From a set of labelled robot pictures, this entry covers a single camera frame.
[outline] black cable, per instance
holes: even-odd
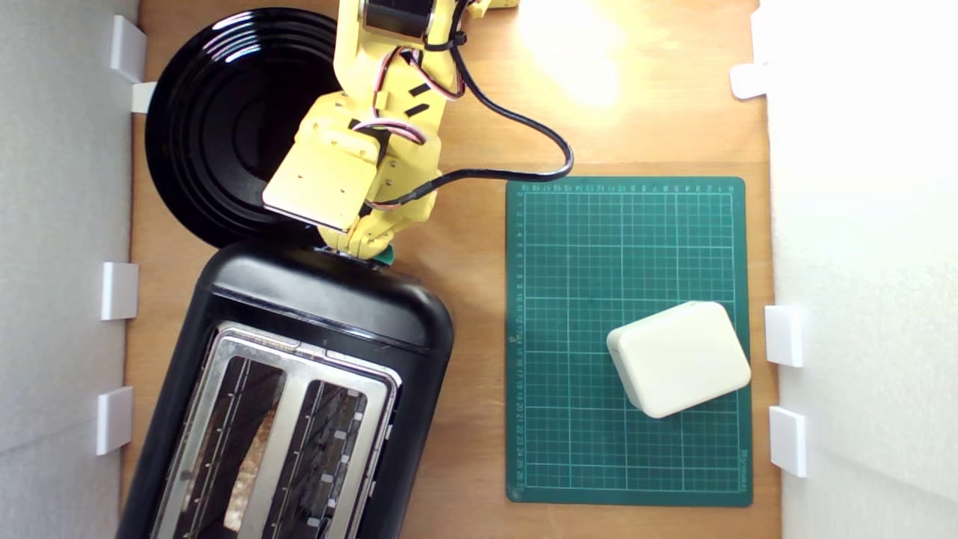
[[[572,153],[572,147],[569,146],[569,143],[565,141],[557,132],[552,128],[523,116],[517,112],[506,109],[505,107],[497,104],[489,98],[482,91],[479,85],[476,83],[475,79],[469,73],[468,68],[466,67],[466,62],[463,60],[462,53],[459,51],[460,42],[465,42],[465,35],[459,32],[459,23],[462,20],[466,6],[468,5],[469,0],[460,0],[459,4],[456,6],[456,11],[453,15],[452,21],[452,31],[449,34],[449,53],[452,55],[452,60],[456,64],[456,68],[459,70],[459,76],[463,78],[466,82],[466,87],[475,94],[476,99],[480,103],[486,106],[489,110],[503,116],[509,120],[522,124],[526,127],[535,129],[536,131],[544,134],[549,137],[550,140],[556,143],[557,146],[562,150],[562,154],[565,156],[565,163],[558,169],[554,170],[551,173],[529,173],[529,172],[519,172],[519,171],[508,171],[501,169],[460,169],[458,171],[453,171],[448,174],[431,179],[424,184],[420,185],[416,189],[413,189],[409,193],[398,197],[396,199],[378,201],[376,206],[393,206],[405,204],[416,199],[421,199],[422,197],[432,193],[433,191],[439,189],[440,187],[452,183],[467,177],[481,177],[481,178],[491,178],[491,179],[505,179],[510,181],[528,181],[528,182],[547,182],[555,181],[562,177],[568,176],[572,172],[572,166],[575,163],[575,156]]]

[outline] white bracket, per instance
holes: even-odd
[[[119,262],[104,263],[100,319],[135,318],[139,291],[140,267],[138,265]]]
[[[121,15],[114,15],[110,68],[136,84],[143,81],[146,66],[147,35]]]
[[[133,439],[133,387],[97,398],[97,455],[106,455]]]
[[[751,19],[752,63],[734,65],[729,71],[732,94],[741,100],[759,97],[768,91],[768,63],[773,54],[769,7],[759,6]]]
[[[153,99],[153,90],[156,82],[139,82],[133,84],[133,103],[130,110],[134,114],[146,114],[149,111],[149,102]]]
[[[805,364],[803,317],[798,307],[765,306],[765,356],[770,362],[793,367]]]
[[[768,409],[772,464],[795,477],[808,475],[805,416],[773,406]]]

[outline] green object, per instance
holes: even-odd
[[[509,498],[750,505],[750,387],[651,419],[605,346],[620,325],[703,300],[725,306],[749,355],[742,180],[513,182],[507,238]]]
[[[396,250],[393,249],[392,245],[389,245],[379,253],[379,255],[373,257],[373,260],[379,262],[383,266],[392,266],[396,262]]]

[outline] yellow plastic bracket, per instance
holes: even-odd
[[[262,192],[263,204],[317,226],[347,232],[376,179],[378,143],[352,131],[297,137]]]
[[[506,8],[515,8],[519,5],[519,0],[491,0],[490,10],[502,10]]]
[[[390,99],[389,99],[389,90],[382,90],[376,94],[375,107],[379,110],[385,110],[389,108]]]
[[[489,9],[491,3],[492,0],[479,0],[478,2],[469,4],[466,11],[472,18],[481,18],[486,16],[486,10]]]

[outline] black plate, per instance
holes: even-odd
[[[323,94],[335,20],[285,8],[237,13],[194,36],[157,81],[146,149],[153,184],[193,234],[222,247],[246,238],[321,245],[315,228],[262,207],[262,190]]]

